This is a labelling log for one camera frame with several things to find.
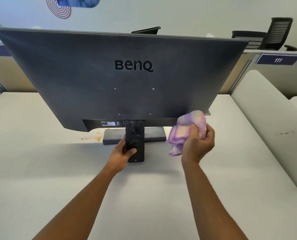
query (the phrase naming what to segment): wall decal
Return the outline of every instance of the wall decal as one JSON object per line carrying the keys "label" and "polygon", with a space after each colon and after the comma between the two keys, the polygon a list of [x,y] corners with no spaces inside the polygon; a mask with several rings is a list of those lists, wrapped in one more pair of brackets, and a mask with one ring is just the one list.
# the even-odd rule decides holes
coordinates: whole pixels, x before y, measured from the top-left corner
{"label": "wall decal", "polygon": [[57,0],[46,0],[47,6],[50,11],[61,19],[67,19],[71,15],[71,7],[60,6]]}
{"label": "wall decal", "polygon": [[57,0],[58,4],[67,7],[93,8],[100,0]]}

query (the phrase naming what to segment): person's right arm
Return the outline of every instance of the person's right arm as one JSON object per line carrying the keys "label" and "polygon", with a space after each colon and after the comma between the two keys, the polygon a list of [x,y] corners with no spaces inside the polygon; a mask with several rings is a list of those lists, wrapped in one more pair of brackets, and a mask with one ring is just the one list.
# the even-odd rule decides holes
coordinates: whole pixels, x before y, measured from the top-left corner
{"label": "person's right arm", "polygon": [[199,139],[198,128],[191,125],[190,136],[183,147],[182,165],[197,231],[201,240],[247,240],[199,166],[200,160],[213,149],[214,138],[210,125],[207,125],[205,140]]}

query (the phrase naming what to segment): purple cloth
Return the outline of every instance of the purple cloth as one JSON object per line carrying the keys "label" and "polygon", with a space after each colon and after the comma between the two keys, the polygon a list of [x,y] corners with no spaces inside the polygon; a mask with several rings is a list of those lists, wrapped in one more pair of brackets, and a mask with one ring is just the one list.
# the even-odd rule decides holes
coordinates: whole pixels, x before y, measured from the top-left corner
{"label": "purple cloth", "polygon": [[185,114],[177,119],[177,123],[170,130],[170,135],[167,139],[168,143],[173,145],[170,156],[182,155],[183,145],[189,136],[189,126],[196,125],[199,130],[199,135],[202,140],[206,137],[206,118],[202,111],[196,110]]}

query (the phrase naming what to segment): person's left arm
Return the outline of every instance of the person's left arm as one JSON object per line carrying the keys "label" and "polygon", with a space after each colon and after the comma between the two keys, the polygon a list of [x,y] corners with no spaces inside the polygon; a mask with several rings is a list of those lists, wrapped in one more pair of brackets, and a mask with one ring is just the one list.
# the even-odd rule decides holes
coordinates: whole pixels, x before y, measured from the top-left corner
{"label": "person's left arm", "polygon": [[112,150],[103,170],[33,240],[87,240],[109,184],[136,152],[136,149],[126,151],[125,143],[124,136]]}

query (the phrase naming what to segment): forearm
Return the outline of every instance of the forearm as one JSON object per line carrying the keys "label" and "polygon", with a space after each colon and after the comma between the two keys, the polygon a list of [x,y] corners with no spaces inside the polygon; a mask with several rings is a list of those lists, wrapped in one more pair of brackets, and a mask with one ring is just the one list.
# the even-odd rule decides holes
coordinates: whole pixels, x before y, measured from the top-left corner
{"label": "forearm", "polygon": [[114,175],[103,169],[33,240],[87,240]]}
{"label": "forearm", "polygon": [[198,163],[183,162],[183,169],[200,239],[247,240],[225,210]]}

